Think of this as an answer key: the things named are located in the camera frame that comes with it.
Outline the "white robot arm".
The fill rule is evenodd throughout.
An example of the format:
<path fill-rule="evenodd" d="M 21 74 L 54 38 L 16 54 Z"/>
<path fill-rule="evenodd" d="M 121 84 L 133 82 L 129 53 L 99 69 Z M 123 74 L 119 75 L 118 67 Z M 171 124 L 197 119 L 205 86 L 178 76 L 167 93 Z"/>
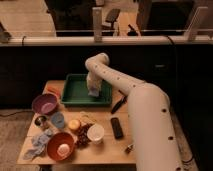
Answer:
<path fill-rule="evenodd" d="M 88 58 L 85 67 L 89 91 L 99 91 L 105 80 L 128 97 L 137 171 L 184 171 L 168 95 L 152 83 L 110 68 L 106 53 Z"/>

